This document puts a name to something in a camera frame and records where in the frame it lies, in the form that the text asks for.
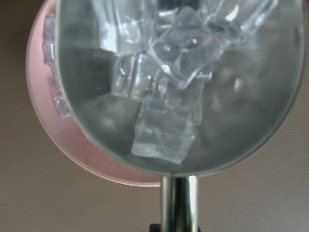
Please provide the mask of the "stainless steel ice scoop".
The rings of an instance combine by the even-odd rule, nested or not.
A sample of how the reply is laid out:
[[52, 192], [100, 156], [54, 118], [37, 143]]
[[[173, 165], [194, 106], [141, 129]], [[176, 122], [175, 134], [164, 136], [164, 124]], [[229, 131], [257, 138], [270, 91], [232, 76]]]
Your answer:
[[198, 231], [198, 179], [252, 156], [296, 98], [304, 0], [59, 0], [55, 59], [97, 148], [161, 177], [163, 232]]

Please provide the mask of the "clear plastic ice cubes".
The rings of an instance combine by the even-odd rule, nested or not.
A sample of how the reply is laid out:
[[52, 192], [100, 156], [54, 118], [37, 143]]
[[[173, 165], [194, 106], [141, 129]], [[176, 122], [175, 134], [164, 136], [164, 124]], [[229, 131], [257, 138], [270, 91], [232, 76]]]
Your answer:
[[141, 103], [131, 153], [181, 164], [202, 122], [202, 93], [222, 53], [247, 42], [275, 0], [75, 0], [46, 18], [43, 52], [61, 116], [96, 98]]

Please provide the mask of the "pink plastic bowl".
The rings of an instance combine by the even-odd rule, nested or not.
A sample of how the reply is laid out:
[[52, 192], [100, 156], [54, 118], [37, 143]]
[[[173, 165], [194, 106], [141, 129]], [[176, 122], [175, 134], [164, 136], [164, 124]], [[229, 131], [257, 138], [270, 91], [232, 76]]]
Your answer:
[[83, 135], [72, 117], [61, 118], [55, 97], [51, 67], [44, 58], [44, 21], [54, 18], [56, 1], [45, 0], [32, 25], [26, 52], [26, 79], [28, 92], [36, 116], [54, 144], [73, 162], [106, 180], [135, 187], [159, 187], [160, 177], [133, 170], [111, 159], [98, 150]]

